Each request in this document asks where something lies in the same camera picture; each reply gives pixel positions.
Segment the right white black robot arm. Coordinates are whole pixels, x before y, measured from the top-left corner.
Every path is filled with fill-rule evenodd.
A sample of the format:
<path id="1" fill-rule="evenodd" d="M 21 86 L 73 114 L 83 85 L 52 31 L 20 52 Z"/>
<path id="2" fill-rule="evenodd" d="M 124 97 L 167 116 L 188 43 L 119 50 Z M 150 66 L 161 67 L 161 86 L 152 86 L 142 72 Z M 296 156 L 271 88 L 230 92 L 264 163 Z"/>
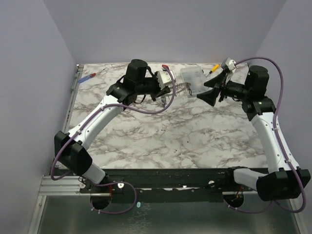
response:
<path id="1" fill-rule="evenodd" d="M 249 168 L 237 167 L 233 174 L 224 178 L 225 187 L 234 191 L 245 185 L 257 191 L 263 201 L 298 198 L 301 187 L 311 179 L 307 169 L 301 169 L 293 158 L 279 129 L 277 109 L 266 93 L 268 70 L 251 66 L 243 84 L 230 80 L 228 68 L 204 83 L 210 90 L 197 98 L 214 106 L 217 101 L 230 97 L 241 102 L 242 109 L 255 128 L 265 152 L 268 173 L 262 174 Z"/>

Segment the blue keys bunch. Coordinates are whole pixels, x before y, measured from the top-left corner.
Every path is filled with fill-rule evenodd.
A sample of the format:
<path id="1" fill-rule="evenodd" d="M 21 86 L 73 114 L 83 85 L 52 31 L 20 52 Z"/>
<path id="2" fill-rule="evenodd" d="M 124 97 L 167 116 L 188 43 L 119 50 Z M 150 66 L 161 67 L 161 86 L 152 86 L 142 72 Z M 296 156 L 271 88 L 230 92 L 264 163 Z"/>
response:
<path id="1" fill-rule="evenodd" d="M 161 101 L 161 106 L 162 106 L 162 108 L 165 108 L 166 105 L 167 105 L 166 97 L 165 97 L 165 96 L 162 96 L 162 97 L 160 98 L 160 101 Z"/>

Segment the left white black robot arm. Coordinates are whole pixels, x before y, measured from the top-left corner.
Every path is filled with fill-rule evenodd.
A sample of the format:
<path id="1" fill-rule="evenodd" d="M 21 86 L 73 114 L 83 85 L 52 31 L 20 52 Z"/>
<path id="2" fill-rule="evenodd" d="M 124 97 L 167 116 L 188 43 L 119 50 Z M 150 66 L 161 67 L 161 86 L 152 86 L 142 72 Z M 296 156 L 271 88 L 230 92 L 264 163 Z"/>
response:
<path id="1" fill-rule="evenodd" d="M 152 100 L 164 95 L 176 95 L 176 79 L 167 65 L 152 72 L 147 62 L 133 59 L 127 66 L 125 75 L 112 84 L 98 106 L 76 127 L 64 133 L 59 131 L 54 136 L 55 157 L 51 167 L 52 180 L 55 177 L 55 165 L 62 163 L 74 174 L 91 181 L 96 192 L 106 190 L 108 181 L 106 173 L 97 166 L 87 150 L 98 134 L 124 110 L 133 110 L 142 114 L 151 114 L 131 107 L 139 95 L 150 95 Z"/>

